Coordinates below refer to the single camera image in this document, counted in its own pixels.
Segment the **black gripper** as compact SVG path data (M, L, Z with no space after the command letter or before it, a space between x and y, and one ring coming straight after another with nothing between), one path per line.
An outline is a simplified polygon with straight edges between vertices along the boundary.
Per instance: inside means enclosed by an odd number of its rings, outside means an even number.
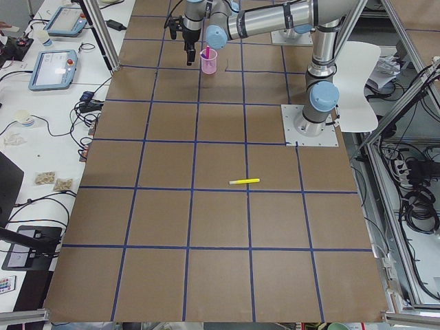
M177 39L177 33L181 32L183 40L185 41L184 50L186 52L186 65L191 66L195 62L196 49L195 43L199 40L201 28L196 27L192 29L191 21L187 21L184 16L172 16L166 19L164 29L169 30L170 38Z

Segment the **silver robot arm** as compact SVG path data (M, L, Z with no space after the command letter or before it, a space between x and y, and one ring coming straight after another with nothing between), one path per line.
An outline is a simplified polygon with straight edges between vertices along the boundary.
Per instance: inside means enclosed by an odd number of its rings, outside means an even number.
M228 41L260 34L297 39L313 32L305 76L307 101L294 126L299 134L314 138L324 131L338 104L340 94L333 83L336 60L365 5L365 1L308 0L242 10L232 1L187 1L185 13L168 15L164 27L172 39L182 34L188 65L195 60L195 43L202 34L211 49L220 50Z

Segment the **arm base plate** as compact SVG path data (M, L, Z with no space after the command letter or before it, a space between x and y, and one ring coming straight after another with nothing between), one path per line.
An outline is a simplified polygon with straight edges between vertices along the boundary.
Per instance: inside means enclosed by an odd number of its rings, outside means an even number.
M322 123L311 123L303 117L303 105L282 104L281 113L287 146L338 147L336 128L329 114Z

